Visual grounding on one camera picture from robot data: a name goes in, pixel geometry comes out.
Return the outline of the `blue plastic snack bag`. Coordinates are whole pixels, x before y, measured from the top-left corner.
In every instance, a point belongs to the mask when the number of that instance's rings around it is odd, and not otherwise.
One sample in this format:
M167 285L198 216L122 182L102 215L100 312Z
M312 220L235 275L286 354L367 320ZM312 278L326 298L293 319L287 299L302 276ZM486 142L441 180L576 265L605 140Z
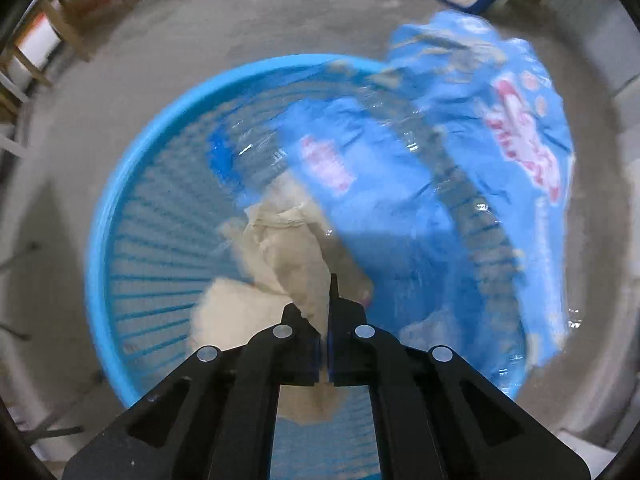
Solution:
M575 161L533 47L477 16L399 27L382 70L274 73L230 104L208 163L272 266L285 220L407 346L454 348L515 396L567 337L565 218Z

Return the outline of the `beige paper tissue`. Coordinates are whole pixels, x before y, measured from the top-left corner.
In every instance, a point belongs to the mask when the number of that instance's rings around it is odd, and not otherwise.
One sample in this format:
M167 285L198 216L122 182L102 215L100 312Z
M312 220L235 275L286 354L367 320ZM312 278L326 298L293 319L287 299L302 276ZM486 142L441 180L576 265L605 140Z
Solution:
M365 306L374 286L338 238L306 188L290 172L267 186L262 200L219 229L242 278L215 278L191 316L191 351L211 344L244 346L280 322L287 304L320 334L329 321L330 281L348 300Z

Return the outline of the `wooden chair black seat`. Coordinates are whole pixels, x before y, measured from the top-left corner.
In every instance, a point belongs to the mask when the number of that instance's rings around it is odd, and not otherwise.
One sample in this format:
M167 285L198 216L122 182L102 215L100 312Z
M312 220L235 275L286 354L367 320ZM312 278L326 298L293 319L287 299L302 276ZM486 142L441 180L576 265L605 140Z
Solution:
M131 6L132 0L120 0L125 6ZM11 119L18 115L18 97L11 96L9 82L12 80L6 73L6 69L14 58L18 59L26 70L47 87L51 87L51 81L44 76L43 70L25 55L20 47L20 42L26 37L32 24L40 15L44 16L50 26L66 44L69 44L84 61L90 60L89 50L82 42L77 26L74 23L73 13L66 0L28 0L24 9L17 12L15 18L9 18L9 29L1 35L1 118Z

